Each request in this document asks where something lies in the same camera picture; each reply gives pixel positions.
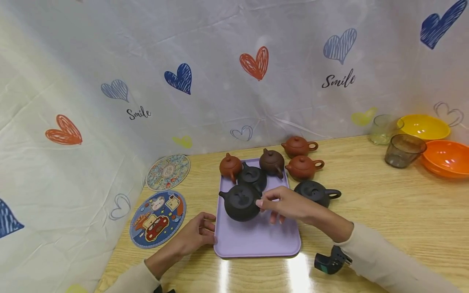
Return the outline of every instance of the teapot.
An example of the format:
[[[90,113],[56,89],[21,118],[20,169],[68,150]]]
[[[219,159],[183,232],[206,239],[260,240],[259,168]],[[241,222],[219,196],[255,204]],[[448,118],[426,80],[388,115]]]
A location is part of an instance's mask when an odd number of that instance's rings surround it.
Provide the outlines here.
[[[230,178],[236,184],[236,175],[242,170],[241,160],[227,153],[227,156],[220,162],[221,176]]]
[[[307,156],[310,151],[317,150],[319,145],[317,142],[307,142],[306,139],[300,136],[292,136],[285,143],[282,143],[282,147],[288,157],[293,158],[296,156]]]
[[[308,180],[314,178],[316,170],[324,167],[323,160],[311,160],[307,156],[296,156],[285,166],[290,175],[297,180]]]
[[[340,191],[326,189],[315,181],[301,182],[295,187],[294,191],[326,208],[329,207],[331,199],[339,198],[342,195]]]
[[[274,150],[264,149],[264,153],[259,159],[259,166],[269,176],[277,176],[283,179],[283,168],[285,160],[283,156]]]
[[[256,200],[261,199],[261,193],[252,185],[238,184],[228,192],[220,191],[218,195],[225,200],[225,211],[235,221],[249,221],[260,212]]]
[[[257,191],[263,192],[267,186],[267,175],[257,167],[242,163],[242,171],[238,173],[238,184],[252,185]]]

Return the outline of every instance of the heart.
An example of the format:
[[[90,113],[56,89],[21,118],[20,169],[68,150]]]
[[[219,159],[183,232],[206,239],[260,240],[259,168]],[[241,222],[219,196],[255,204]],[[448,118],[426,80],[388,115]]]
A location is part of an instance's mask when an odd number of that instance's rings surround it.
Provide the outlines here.
[[[449,109],[449,106],[445,102],[438,102],[433,106],[433,110],[436,115],[444,121],[452,121],[448,123],[449,127],[459,125],[464,120],[464,113],[459,109]]]
[[[45,132],[45,136],[50,141],[67,145],[82,144],[82,135],[69,118],[64,115],[57,115],[56,121],[60,130],[49,129]]]
[[[177,75],[171,71],[165,72],[166,82],[175,89],[190,95],[190,85],[192,84],[192,72],[186,63],[182,63],[177,68]]]
[[[241,131],[239,131],[238,129],[232,129],[230,133],[234,138],[247,142],[252,137],[252,127],[249,125],[245,125],[241,128]]]
[[[373,107],[373,108],[370,108],[365,113],[362,113],[362,112],[353,113],[352,122],[358,126],[367,126],[370,123],[371,119],[375,117],[375,114],[377,111],[378,109]]]
[[[0,238],[23,228],[24,225],[18,222],[7,204],[0,199]]]
[[[249,54],[241,54],[239,62],[247,73],[261,81],[267,72],[267,66],[269,66],[269,50],[265,46],[260,47],[257,51],[256,60]]]
[[[111,220],[116,221],[125,217],[130,212],[130,200],[126,195],[119,193],[114,198],[114,203],[117,208],[113,209],[109,214]]]
[[[356,29],[351,28],[346,30],[342,37],[333,35],[324,44],[323,53],[326,58],[338,60],[344,65],[345,57],[356,40]]]
[[[425,18],[420,30],[420,41],[433,50],[441,37],[461,16],[467,4],[467,0],[459,0],[445,12],[441,19],[437,13]]]
[[[88,293],[88,291],[86,291],[85,288],[78,284],[73,284],[72,286],[68,287],[65,293]]]
[[[101,85],[101,91],[108,98],[124,100],[127,103],[129,102],[129,100],[127,100],[127,94],[129,93],[129,88],[127,87],[125,82],[123,82],[120,79],[113,80],[111,85],[107,83],[103,83]]]
[[[192,147],[192,138],[188,135],[183,136],[182,138],[175,136],[173,137],[173,141],[186,149],[190,149]]]

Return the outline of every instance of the clear cup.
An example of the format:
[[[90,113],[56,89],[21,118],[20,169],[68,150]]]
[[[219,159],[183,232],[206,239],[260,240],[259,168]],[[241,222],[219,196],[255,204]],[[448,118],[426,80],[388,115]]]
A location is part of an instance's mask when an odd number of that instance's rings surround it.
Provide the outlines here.
[[[407,134],[398,134],[391,138],[384,160],[395,168],[407,168],[427,150],[427,144],[420,138]]]
[[[379,115],[373,120],[369,140],[376,145],[388,145],[391,137],[404,127],[404,121],[394,115]]]

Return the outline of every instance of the plastic tray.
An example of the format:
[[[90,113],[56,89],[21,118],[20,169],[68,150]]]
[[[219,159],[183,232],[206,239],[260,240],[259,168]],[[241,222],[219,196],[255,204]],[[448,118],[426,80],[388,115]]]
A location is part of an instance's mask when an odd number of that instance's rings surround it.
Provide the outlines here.
[[[259,168],[259,159],[242,160],[249,166]],[[287,174],[283,172],[283,179],[267,177],[265,190],[277,186],[288,187]],[[227,192],[233,187],[229,179],[221,177],[220,191]],[[270,212],[259,213],[247,222],[237,222],[231,219],[225,211],[225,200],[219,196],[217,206],[217,223],[215,227],[215,253],[221,258],[231,257],[266,257],[292,256],[301,248],[300,233],[295,220],[286,219],[283,224],[269,223]]]

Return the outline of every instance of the white sleeve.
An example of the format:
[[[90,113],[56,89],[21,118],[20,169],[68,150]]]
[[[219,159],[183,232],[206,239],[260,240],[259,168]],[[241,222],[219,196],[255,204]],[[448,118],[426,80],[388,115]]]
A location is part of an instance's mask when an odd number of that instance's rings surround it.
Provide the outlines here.
[[[158,286],[159,281],[141,262],[120,275],[105,293],[153,293]]]
[[[352,259],[351,268],[390,293],[461,293],[367,226],[355,227],[346,242],[336,243]]]

